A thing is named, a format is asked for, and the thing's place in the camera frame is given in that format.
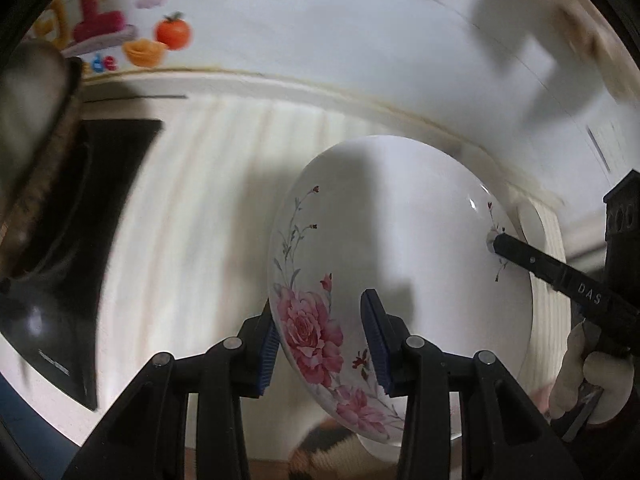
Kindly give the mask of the white gloved right hand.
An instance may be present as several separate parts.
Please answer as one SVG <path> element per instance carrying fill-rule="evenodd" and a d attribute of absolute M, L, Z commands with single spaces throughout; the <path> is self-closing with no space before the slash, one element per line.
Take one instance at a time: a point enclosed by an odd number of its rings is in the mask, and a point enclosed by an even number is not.
<path fill-rule="evenodd" d="M 619 359 L 607 353 L 586 353 L 587 335 L 584 322 L 576 325 L 567 338 L 559 375 L 549 396 L 549 414 L 559 419 L 578 402 L 583 382 L 602 389 L 600 400 L 588 419 L 588 425 L 598 426 L 620 414 L 634 386 L 634 358 Z"/>

